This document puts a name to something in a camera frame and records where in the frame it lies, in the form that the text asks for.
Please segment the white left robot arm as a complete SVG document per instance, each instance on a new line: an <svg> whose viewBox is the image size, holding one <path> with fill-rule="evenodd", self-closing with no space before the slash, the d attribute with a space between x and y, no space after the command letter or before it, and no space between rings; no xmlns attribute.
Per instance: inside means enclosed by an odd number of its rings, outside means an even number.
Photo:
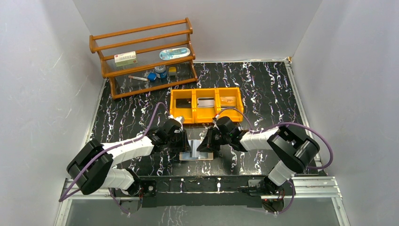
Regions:
<svg viewBox="0 0 399 226"><path fill-rule="evenodd" d="M164 149L183 151L188 147L183 122L183 116L170 116L162 126L150 129L143 137L103 144L92 139L68 164L66 171L84 195L111 188L135 196L142 188L142 180L134 171L117 169L116 165Z"/></svg>

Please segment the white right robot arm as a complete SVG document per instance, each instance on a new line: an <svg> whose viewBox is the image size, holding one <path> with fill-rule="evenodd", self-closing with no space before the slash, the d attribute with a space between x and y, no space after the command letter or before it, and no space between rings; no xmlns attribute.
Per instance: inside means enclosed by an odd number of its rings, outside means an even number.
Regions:
<svg viewBox="0 0 399 226"><path fill-rule="evenodd" d="M236 126L227 116L216 120L196 150L216 152L222 145L229 145L240 152L270 147L279 157L279 162L263 180L248 181L244 192L251 196L277 195L283 190L284 183L295 174L304 172L320 151L319 144L306 134L301 124L283 123L266 131L250 131Z"/></svg>

